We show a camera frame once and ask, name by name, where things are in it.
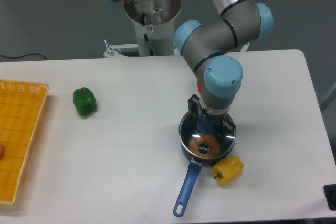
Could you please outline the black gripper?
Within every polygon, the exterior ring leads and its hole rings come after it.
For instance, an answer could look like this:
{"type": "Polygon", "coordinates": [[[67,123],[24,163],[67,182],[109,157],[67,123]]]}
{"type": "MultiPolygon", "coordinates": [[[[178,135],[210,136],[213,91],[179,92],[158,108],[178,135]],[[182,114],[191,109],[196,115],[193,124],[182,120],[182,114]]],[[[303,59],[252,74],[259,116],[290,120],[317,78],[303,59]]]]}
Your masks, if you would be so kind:
{"type": "Polygon", "coordinates": [[[188,99],[187,105],[193,115],[199,116],[199,132],[217,132],[220,136],[235,136],[236,125],[234,121],[226,120],[230,105],[223,109],[202,106],[200,98],[196,94],[188,99]]]}

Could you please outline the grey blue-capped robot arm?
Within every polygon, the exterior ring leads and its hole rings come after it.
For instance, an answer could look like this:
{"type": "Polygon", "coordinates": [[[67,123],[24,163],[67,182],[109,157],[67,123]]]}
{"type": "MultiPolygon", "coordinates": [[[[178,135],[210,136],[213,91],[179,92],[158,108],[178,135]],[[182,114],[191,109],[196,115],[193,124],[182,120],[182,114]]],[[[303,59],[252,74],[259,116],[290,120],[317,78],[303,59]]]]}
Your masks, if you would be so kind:
{"type": "Polygon", "coordinates": [[[227,53],[269,34],[274,26],[271,10],[251,0],[212,0],[220,15],[218,22],[204,26],[189,20],[175,28],[181,0],[105,1],[124,1],[125,12],[134,23],[140,56],[179,51],[202,87],[198,105],[191,107],[199,117],[197,130],[221,132],[243,78],[240,63],[227,53]]]}

